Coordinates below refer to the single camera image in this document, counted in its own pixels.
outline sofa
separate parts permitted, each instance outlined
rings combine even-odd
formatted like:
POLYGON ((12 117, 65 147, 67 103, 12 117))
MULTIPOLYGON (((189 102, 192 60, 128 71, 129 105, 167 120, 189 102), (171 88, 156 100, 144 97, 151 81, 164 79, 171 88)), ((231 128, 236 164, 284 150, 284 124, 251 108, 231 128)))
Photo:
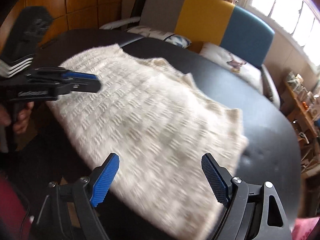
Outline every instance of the sofa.
POLYGON ((220 46, 251 64, 253 71, 261 72, 256 77, 261 79, 261 88, 257 90, 263 88, 263 94, 280 108, 277 89, 263 65, 274 31, 261 19, 224 0, 136 0, 137 3, 143 5, 141 14, 132 12, 134 17, 100 28, 126 29, 127 25, 139 25, 175 33, 188 38, 192 42, 188 49, 196 53, 208 42, 220 46))

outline black cable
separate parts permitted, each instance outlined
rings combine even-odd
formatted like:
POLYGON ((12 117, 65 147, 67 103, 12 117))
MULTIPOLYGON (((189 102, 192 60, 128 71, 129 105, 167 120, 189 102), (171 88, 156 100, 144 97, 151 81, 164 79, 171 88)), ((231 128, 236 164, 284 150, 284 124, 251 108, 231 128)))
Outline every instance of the black cable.
POLYGON ((13 185, 11 183, 11 186, 12 186, 13 190, 17 193, 17 195, 19 195, 20 198, 23 199, 26 202, 27 206, 28 206, 27 207, 27 211, 26 211, 26 213, 25 213, 25 215, 24 215, 24 217, 22 219, 21 225, 20 225, 20 230, 19 230, 20 237, 19 237, 19 240, 21 240, 23 225, 24 225, 24 222, 26 221, 26 218, 28 217, 28 215, 30 213, 30 206, 31 205, 30 205, 30 201, 28 200, 28 198, 15 185, 13 185))

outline red fabric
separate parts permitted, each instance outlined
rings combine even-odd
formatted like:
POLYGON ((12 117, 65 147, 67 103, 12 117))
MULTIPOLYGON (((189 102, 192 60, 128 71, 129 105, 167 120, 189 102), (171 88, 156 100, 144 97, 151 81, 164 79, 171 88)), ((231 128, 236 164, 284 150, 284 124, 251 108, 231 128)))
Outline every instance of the red fabric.
POLYGON ((293 240, 306 240, 312 230, 315 228, 319 221, 319 217, 316 218, 303 218, 296 219, 294 228, 292 231, 293 240))
POLYGON ((10 183, 0 175, 0 218, 14 240, 27 240, 31 228, 29 217, 24 221, 20 238, 20 227, 26 214, 20 199, 10 183))

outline metal screw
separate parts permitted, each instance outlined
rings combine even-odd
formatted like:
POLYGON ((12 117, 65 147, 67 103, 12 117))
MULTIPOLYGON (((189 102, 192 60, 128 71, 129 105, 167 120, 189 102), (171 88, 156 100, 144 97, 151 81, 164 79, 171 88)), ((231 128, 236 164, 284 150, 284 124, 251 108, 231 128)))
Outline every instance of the metal screw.
POLYGON ((234 178, 232 178, 232 180, 234 183, 238 183, 238 184, 242 182, 242 179, 239 177, 234 177, 234 178))
POLYGON ((265 182, 265 185, 266 185, 266 187, 268 187, 268 188, 272 188, 272 187, 273 187, 273 184, 272 184, 270 181, 266 181, 266 182, 265 182))
POLYGON ((87 182, 89 181, 89 178, 88 178, 88 177, 81 177, 81 178, 80 178, 80 181, 81 181, 82 183, 87 183, 87 182))
POLYGON ((57 185, 57 183, 55 181, 51 181, 48 184, 48 187, 55 187, 57 185))

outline human hand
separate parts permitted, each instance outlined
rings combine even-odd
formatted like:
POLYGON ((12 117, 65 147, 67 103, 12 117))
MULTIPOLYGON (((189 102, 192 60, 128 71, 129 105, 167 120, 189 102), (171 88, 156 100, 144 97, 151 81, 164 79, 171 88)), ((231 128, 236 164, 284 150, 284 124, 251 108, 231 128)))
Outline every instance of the human hand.
MULTIPOLYGON (((22 109, 18 116, 17 122, 13 125, 13 131, 16 134, 25 133, 28 127, 31 110, 34 106, 34 102, 28 102, 25 105, 25 108, 22 109)), ((11 119, 6 109, 0 105, 0 125, 9 126, 11 124, 11 119)))

